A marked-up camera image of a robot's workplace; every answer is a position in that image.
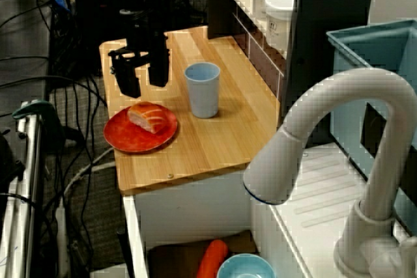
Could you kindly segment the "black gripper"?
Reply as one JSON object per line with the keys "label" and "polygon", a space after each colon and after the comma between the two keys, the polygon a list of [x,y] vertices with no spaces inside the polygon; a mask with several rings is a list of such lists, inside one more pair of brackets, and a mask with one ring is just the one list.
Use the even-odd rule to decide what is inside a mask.
{"label": "black gripper", "polygon": [[126,46],[108,53],[120,92],[131,98],[141,96],[135,64],[149,63],[150,84],[165,87],[169,80],[169,50],[162,24],[154,20],[151,9],[122,9],[120,17]]}

